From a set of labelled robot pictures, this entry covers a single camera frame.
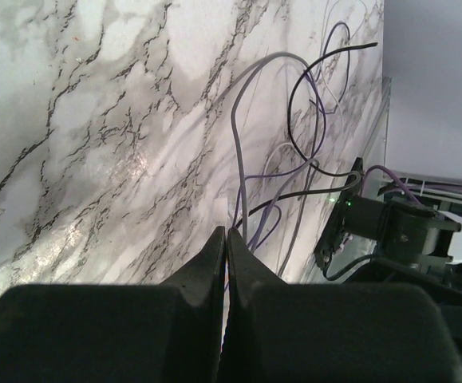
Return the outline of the translucent white zip tie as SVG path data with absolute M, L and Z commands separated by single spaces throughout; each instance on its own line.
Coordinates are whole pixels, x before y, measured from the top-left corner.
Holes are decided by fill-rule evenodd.
M 219 226 L 224 226 L 224 234 L 227 233 L 229 224 L 229 211 L 227 197 L 219 197 L 215 201 L 215 219 Z M 227 258 L 224 258 L 224 290 L 223 290 L 223 324 L 227 323 L 229 312 L 229 293 L 228 293 L 228 263 Z

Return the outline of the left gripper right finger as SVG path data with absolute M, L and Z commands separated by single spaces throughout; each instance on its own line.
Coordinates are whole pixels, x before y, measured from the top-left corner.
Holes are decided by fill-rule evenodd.
M 408 284 L 289 284 L 236 229 L 221 382 L 462 382 L 440 310 Z

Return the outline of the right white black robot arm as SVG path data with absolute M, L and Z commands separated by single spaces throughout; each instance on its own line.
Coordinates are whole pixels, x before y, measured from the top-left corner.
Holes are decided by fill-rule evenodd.
M 328 282 L 403 282 L 440 307 L 462 357 L 462 216 L 424 205 L 396 176 L 403 198 L 363 195 L 371 171 L 357 158 L 314 248 Z

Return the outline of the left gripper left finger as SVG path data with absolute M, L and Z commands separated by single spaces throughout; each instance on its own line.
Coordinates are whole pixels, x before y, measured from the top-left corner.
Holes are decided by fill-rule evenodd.
M 0 382 L 213 382 L 225 230 L 156 285 L 27 284 L 0 297 Z

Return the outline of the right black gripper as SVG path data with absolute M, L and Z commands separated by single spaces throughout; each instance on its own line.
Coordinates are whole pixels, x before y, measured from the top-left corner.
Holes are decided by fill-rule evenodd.
M 321 271 L 328 269 L 333 257 L 348 236 L 344 228 L 345 213 L 351 206 L 352 198 L 360 194 L 363 174 L 363 159 L 357 157 L 351 168 L 351 175 L 346 179 L 346 190 L 341 191 L 333 203 L 330 217 L 314 248 L 315 264 Z

